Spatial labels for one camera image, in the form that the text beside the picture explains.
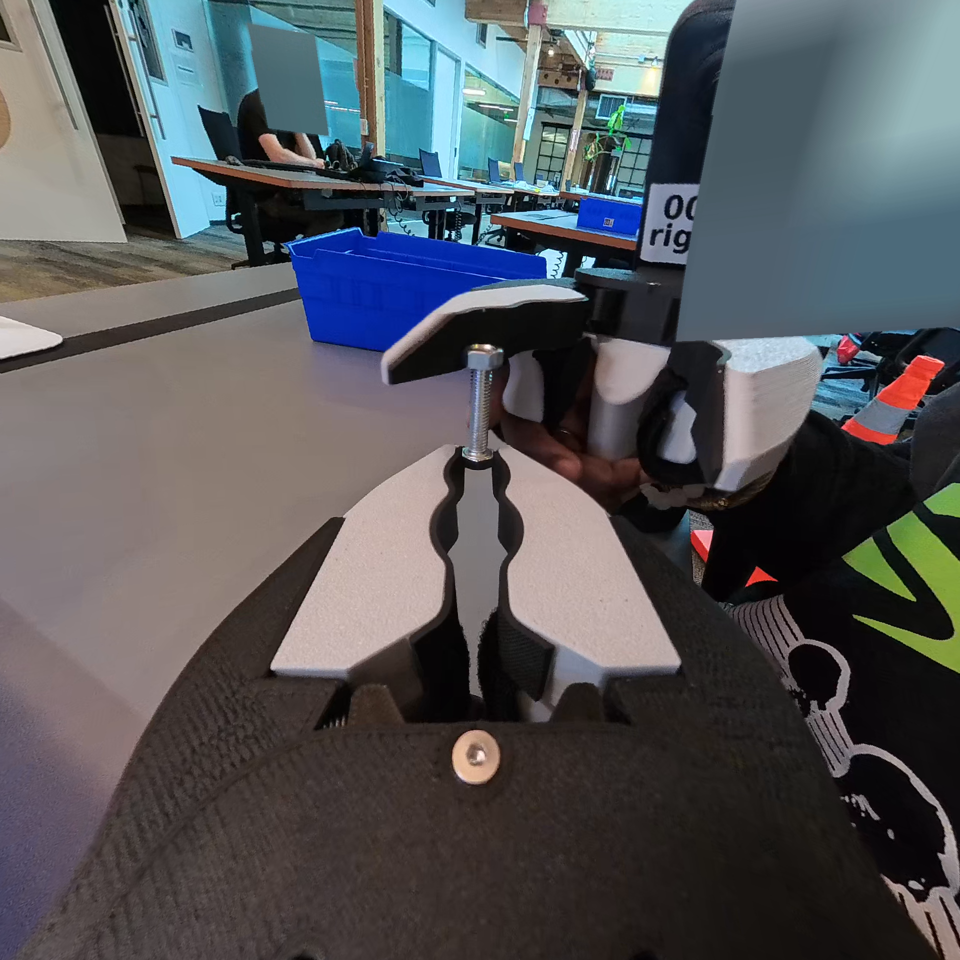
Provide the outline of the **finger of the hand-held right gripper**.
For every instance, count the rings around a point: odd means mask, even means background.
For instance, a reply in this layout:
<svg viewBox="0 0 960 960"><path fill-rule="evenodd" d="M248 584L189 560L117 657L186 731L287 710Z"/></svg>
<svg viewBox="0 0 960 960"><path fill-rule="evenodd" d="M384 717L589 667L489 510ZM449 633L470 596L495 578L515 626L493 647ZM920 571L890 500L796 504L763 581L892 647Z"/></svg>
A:
<svg viewBox="0 0 960 960"><path fill-rule="evenodd" d="M810 412L822 358L804 337L678 342L594 338L586 445L635 458L655 509L693 507L768 480Z"/></svg>
<svg viewBox="0 0 960 960"><path fill-rule="evenodd" d="M561 426L575 408L589 366L584 344L591 301L567 282L510 281L442 303L383 353L382 382L393 386L466 369L476 345L503 352L510 414Z"/></svg>

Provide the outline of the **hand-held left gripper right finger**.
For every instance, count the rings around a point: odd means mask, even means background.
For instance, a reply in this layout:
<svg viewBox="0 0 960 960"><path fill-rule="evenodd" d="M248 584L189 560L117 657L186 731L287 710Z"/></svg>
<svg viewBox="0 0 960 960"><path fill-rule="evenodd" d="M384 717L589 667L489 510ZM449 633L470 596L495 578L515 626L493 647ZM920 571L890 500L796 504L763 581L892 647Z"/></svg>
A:
<svg viewBox="0 0 960 960"><path fill-rule="evenodd" d="M606 510L509 445L494 456L499 666L520 706L565 691L675 676L681 658Z"/></svg>

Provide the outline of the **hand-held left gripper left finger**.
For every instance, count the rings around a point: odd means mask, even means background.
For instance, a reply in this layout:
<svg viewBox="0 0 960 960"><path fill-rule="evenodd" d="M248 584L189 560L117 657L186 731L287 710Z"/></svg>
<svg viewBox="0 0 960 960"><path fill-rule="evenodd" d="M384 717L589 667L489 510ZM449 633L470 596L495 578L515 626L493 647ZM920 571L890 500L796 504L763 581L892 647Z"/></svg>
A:
<svg viewBox="0 0 960 960"><path fill-rule="evenodd" d="M399 706L471 702L450 560L463 481L460 448L444 445L346 512L273 656L273 674L383 685Z"/></svg>

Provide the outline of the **long thin silver bolt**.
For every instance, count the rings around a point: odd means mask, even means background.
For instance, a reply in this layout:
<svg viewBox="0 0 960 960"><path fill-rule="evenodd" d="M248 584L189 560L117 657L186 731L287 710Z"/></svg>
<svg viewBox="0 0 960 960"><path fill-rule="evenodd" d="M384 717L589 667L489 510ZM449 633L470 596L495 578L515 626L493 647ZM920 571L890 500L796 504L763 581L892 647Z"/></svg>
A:
<svg viewBox="0 0 960 960"><path fill-rule="evenodd" d="M461 448L462 459L475 467L493 458L489 445L490 419L495 374L469 370L469 411L467 441Z"/></svg>

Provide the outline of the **person's right forearm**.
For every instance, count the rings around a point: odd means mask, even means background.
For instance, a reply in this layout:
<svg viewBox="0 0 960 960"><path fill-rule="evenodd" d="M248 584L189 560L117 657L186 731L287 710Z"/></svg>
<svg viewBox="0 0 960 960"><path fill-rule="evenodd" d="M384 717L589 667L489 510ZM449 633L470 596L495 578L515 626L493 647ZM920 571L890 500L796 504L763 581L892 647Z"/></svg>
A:
<svg viewBox="0 0 960 960"><path fill-rule="evenodd" d="M957 483L958 456L958 384L926 403L911 438L887 446L809 412L761 490L697 507L713 527L703 589L728 601L756 568L782 586L820 570Z"/></svg>

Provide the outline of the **green plant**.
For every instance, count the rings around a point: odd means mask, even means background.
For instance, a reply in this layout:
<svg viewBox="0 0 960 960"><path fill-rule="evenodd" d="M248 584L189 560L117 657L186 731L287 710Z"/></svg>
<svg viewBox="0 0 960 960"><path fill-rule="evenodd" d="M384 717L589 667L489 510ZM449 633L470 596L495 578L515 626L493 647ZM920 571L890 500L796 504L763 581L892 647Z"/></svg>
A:
<svg viewBox="0 0 960 960"><path fill-rule="evenodd" d="M595 163L603 154L623 152L632 146L629 135L623 131L627 98L613 98L607 105L612 105L615 109L602 117L606 120L606 129L598 132L594 141L584 149L586 162Z"/></svg>

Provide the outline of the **wooden office desk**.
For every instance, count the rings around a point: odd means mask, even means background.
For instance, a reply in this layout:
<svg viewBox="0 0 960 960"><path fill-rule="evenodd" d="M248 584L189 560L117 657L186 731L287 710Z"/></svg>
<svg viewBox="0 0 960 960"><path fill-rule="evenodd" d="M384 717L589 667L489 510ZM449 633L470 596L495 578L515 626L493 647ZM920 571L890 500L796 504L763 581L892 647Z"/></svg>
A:
<svg viewBox="0 0 960 960"><path fill-rule="evenodd" d="M575 277L585 258L593 258L601 267L611 262L622 269L634 266L637 235L581 228L574 213L558 209L501 212L492 214L490 222L506 231L509 246L523 238L544 250L565 254L561 271L565 279Z"/></svg>
<svg viewBox="0 0 960 960"><path fill-rule="evenodd" d="M279 191L300 193L306 210L362 211L363 231L376 236L381 213L395 209L401 201L415 201L420 209L445 211L455 201L473 198L475 188L443 186L426 181L424 186L399 182L369 183L337 179L303 165L251 166L240 162L174 156L172 163L201 174L234 196L241 217L246 260L241 266L260 267L271 262L263 247L258 196Z"/></svg>

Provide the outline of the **blue plastic bin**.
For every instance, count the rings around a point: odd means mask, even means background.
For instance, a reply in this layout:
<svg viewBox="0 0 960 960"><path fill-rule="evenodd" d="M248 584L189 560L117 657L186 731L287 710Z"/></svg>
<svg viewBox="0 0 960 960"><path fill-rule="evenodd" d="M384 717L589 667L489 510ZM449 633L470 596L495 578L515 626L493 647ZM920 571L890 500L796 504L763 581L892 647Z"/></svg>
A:
<svg viewBox="0 0 960 960"><path fill-rule="evenodd" d="M577 230L636 241L642 226L642 198L582 195L577 212Z"/></svg>
<svg viewBox="0 0 960 960"><path fill-rule="evenodd" d="M287 250L311 339L378 353L456 296L548 275L546 259L533 254L357 227Z"/></svg>

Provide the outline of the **small red object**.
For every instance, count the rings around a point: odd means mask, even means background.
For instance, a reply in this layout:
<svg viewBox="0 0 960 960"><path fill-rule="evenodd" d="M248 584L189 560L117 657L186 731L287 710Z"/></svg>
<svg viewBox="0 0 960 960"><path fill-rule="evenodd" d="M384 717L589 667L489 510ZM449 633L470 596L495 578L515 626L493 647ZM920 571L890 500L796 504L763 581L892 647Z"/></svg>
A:
<svg viewBox="0 0 960 960"><path fill-rule="evenodd" d="M694 553L699 557L699 559L705 565L710 557L712 541L714 537L714 531L708 529L691 529L690 531L690 541L691 547ZM750 587L756 584L761 583L771 583L776 582L776 579L770 576L766 571L760 567L755 567L751 571L750 577L745 583L746 587Z"/></svg>

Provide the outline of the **orange traffic cone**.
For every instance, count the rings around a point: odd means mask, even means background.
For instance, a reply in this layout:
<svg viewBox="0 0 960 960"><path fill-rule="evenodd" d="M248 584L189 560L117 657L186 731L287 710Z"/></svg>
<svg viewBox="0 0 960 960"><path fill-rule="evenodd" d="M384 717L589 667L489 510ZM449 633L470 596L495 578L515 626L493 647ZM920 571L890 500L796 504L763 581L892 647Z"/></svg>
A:
<svg viewBox="0 0 960 960"><path fill-rule="evenodd" d="M889 446L898 439L911 413L928 394L942 372L943 360L918 355L903 373L884 387L866 407L845 422L847 434L877 446Z"/></svg>

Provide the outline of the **wooden pillar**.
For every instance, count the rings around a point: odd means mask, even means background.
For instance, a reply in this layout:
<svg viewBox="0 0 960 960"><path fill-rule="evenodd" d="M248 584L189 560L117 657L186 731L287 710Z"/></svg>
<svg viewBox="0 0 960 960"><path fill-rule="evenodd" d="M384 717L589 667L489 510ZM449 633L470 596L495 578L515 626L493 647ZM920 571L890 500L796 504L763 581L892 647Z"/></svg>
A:
<svg viewBox="0 0 960 960"><path fill-rule="evenodd" d="M382 1L354 2L356 85L362 144L386 155L385 14Z"/></svg>

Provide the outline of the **black printed shirt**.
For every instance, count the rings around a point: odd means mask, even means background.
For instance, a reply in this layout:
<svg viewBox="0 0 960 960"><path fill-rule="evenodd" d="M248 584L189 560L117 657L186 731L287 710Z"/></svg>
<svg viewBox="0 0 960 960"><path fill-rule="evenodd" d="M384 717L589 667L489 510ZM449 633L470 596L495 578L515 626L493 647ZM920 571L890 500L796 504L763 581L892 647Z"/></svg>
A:
<svg viewBox="0 0 960 960"><path fill-rule="evenodd" d="M843 558L727 605L938 958L959 956L958 525L958 483L942 483Z"/></svg>

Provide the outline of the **white sign stand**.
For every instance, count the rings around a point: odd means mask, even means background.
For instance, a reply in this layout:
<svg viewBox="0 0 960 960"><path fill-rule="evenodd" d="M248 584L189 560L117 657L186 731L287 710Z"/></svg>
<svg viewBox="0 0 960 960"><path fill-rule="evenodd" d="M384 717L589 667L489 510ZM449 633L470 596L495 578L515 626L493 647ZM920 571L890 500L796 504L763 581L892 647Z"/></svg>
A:
<svg viewBox="0 0 960 960"><path fill-rule="evenodd" d="M53 331L5 316L0 318L1 362L44 354L64 343L64 337Z"/></svg>

